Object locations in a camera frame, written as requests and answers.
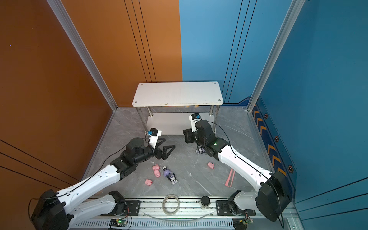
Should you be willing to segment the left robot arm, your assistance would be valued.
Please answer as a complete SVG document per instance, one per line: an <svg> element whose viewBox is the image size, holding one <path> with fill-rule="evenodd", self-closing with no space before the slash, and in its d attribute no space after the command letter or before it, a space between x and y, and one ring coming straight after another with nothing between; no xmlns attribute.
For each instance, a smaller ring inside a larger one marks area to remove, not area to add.
<svg viewBox="0 0 368 230"><path fill-rule="evenodd" d="M115 184L133 173L139 163L150 158L166 160L175 149L174 145L160 147L166 140L159 138L157 144L145 145L142 138L133 138L117 152L119 157L110 164L102 163L92 176L57 192L44 192L29 219L37 230L68 230L72 225L102 214L128 214L125 198L112 191L97 200L88 199L100 190Z"/></svg>

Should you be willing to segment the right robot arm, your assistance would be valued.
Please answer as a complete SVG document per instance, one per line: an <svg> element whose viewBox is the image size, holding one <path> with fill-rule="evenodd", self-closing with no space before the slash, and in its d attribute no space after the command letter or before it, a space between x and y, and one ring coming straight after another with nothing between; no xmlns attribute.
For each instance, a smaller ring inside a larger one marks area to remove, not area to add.
<svg viewBox="0 0 368 230"><path fill-rule="evenodd" d="M230 139L217 137L211 122L198 113L190 116L191 128L185 129L186 143L196 143L201 153L211 156L232 168L255 190L254 194L237 190L228 199L233 215L241 215L247 209L258 210L268 220L283 222L283 211L291 202L287 177L281 172L272 173L240 154Z"/></svg>

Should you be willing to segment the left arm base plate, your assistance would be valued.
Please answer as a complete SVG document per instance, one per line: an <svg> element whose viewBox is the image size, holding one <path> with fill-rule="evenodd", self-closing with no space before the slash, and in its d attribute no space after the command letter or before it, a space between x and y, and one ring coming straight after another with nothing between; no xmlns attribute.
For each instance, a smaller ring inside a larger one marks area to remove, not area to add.
<svg viewBox="0 0 368 230"><path fill-rule="evenodd" d="M117 208L114 208L112 212L107 214L101 214L101 217L125 217L133 216L136 217L140 212L141 201L139 200L128 200L124 205L119 204Z"/></svg>

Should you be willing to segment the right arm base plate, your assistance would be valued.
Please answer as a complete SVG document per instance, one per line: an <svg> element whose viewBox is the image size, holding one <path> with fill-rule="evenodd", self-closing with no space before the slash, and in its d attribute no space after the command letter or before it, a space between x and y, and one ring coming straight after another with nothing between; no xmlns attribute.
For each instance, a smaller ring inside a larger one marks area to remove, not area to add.
<svg viewBox="0 0 368 230"><path fill-rule="evenodd" d="M216 212L218 216L255 216L256 211L252 209L240 210L228 200L216 201Z"/></svg>

